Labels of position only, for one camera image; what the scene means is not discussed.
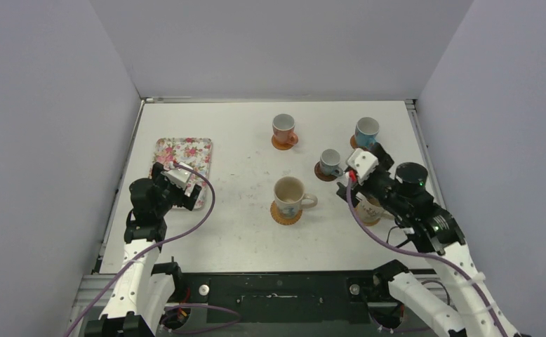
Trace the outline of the large cream mug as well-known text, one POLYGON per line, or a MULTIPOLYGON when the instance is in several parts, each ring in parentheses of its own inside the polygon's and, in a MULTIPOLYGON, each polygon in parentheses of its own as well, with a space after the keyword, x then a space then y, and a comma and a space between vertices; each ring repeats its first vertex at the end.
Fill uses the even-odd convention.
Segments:
POLYGON ((306 193, 304 183, 298 178, 286 176, 274 185, 274 203, 283 219, 294 219, 299 212, 318 204, 318 198, 306 193))

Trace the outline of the blue mug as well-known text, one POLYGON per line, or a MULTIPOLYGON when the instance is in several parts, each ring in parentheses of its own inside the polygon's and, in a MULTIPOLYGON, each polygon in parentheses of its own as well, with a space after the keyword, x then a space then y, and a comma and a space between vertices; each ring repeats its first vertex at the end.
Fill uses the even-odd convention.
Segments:
POLYGON ((357 147, 370 148, 376 143, 380 131, 379 122, 372 117, 362 117, 355 126, 354 140, 357 147))

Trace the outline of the light wooden coaster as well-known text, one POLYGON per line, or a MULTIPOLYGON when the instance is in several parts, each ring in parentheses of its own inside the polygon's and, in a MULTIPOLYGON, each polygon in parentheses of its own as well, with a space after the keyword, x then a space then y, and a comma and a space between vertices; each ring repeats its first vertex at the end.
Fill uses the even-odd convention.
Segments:
POLYGON ((353 149, 361 148, 361 146, 357 142, 357 137, 355 134, 352 135, 350 138, 350 145, 352 146, 353 149))
POLYGON ((292 147, 294 147, 295 145, 294 144, 290 144, 290 143, 280 143, 276 138, 275 136, 272 136, 271 137, 271 143, 273 145, 273 147, 275 147, 276 149, 278 150, 289 150, 291 149, 292 147))

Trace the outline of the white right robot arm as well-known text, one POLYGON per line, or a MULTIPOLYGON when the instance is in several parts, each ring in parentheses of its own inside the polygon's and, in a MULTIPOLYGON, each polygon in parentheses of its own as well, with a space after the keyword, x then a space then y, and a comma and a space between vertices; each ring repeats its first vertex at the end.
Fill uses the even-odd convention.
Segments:
POLYGON ((346 182, 339 184, 337 195, 346 201, 357 225, 386 249, 425 260, 447 297, 440 299, 403 263, 391 260, 375 271, 372 287, 379 299, 404 305, 437 336, 522 335, 492 297, 455 218, 427 191, 423 165, 405 162, 391 174, 394 161, 379 143, 369 150, 354 149, 345 163, 346 182), (368 199, 377 200, 393 216, 414 250, 393 246, 366 227, 356 207, 368 199))

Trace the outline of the dark walnut wooden coaster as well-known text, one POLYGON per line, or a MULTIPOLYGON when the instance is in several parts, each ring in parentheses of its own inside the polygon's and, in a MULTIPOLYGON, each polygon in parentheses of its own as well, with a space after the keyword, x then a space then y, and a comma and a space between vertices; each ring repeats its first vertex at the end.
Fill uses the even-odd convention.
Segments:
POLYGON ((322 180, 325 182, 331 182, 337 179, 337 177, 332 174, 329 174, 329 175, 323 174, 319 162, 317 162, 314 166, 314 174, 319 180, 322 180))

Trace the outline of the cream cup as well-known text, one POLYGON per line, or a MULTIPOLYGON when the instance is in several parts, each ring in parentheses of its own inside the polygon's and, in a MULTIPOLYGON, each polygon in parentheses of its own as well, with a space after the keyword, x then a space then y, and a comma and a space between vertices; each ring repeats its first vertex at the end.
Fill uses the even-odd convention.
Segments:
POLYGON ((365 226, 376 225, 382 219, 394 219, 394 216, 384 210, 375 198, 362 199, 356 207, 356 213, 365 226))

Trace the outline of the small white cup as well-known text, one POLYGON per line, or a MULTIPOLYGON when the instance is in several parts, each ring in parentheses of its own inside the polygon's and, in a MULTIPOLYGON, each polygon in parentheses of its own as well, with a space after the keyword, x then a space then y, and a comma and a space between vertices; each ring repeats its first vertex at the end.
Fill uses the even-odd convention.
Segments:
POLYGON ((340 153, 334 149, 324 150, 320 156, 319 170, 325 176, 342 176, 343 170, 340 167, 340 153))

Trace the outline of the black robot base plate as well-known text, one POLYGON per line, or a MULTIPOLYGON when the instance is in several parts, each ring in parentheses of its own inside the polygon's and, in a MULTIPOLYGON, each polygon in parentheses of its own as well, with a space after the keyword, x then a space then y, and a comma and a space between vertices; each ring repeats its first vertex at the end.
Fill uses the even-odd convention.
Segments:
MULTIPOLYGON (((328 300, 320 303, 313 298, 257 298, 250 296, 247 300, 230 302, 206 302, 205 304, 228 308, 241 315, 243 323, 320 323, 341 321, 349 324, 367 324, 376 319, 390 327, 402 323, 405 318, 405 307, 392 299, 387 289, 380 284, 380 294, 388 297, 390 303, 372 303, 364 293, 354 302, 328 300)), ((180 290, 177 298, 189 301, 190 289, 180 290)))

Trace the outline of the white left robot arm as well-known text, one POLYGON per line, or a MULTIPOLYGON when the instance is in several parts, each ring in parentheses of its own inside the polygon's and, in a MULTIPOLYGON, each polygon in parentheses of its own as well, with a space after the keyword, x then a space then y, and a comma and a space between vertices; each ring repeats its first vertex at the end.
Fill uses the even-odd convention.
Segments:
POLYGON ((184 296, 179 265, 157 259, 159 243, 166 238, 165 215, 175 207, 191 211, 199 198, 200 185, 186 192, 194 174, 185 163, 165 168, 156 162, 150 177, 130 184, 132 209, 126 218, 123 263, 109 287, 106 306, 97 319, 88 321, 85 336, 154 336, 166 302, 184 296))

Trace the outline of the pink mug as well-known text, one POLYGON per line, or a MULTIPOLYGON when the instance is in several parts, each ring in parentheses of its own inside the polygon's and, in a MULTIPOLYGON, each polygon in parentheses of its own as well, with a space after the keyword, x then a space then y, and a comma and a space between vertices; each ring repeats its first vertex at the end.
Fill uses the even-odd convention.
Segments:
POLYGON ((296 145, 298 136, 295 133, 295 119, 289 114, 278 114, 272 121, 273 136, 280 143, 296 145))

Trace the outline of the floral rectangular tray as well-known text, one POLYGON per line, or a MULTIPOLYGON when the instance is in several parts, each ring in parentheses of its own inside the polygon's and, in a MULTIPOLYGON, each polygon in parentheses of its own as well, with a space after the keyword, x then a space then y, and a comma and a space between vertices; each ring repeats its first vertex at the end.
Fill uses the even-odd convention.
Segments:
POLYGON ((212 152, 213 141, 210 138, 160 138, 154 147, 149 177, 152 177, 155 162, 163 164, 165 169, 172 169, 173 162, 182 162, 207 178, 211 169, 212 152))

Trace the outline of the aluminium table frame rail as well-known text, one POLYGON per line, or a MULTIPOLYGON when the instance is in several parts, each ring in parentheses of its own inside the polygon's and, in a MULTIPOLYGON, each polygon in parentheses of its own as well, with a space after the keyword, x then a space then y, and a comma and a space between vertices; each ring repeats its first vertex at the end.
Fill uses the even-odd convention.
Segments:
POLYGON ((364 293, 372 303, 390 303, 373 284, 370 272, 282 272, 282 273, 203 273, 186 272, 184 285, 190 289, 191 303, 230 302, 248 297, 313 298, 354 302, 364 293))

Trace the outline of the woven rattan coaster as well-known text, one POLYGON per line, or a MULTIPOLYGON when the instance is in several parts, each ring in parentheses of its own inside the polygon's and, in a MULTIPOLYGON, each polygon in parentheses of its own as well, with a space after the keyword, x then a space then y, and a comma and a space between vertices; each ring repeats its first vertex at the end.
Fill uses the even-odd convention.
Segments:
POLYGON ((269 208, 270 215, 274 221, 276 221, 280 225, 293 225, 297 223, 303 213, 303 210, 299 210, 297 215, 293 218, 284 218, 278 209, 276 203, 273 201, 269 208))
POLYGON ((365 226, 372 226, 376 225, 381 220, 384 210, 382 207, 379 206, 365 205, 364 203, 360 203, 356 207, 356 213, 359 220, 365 226))

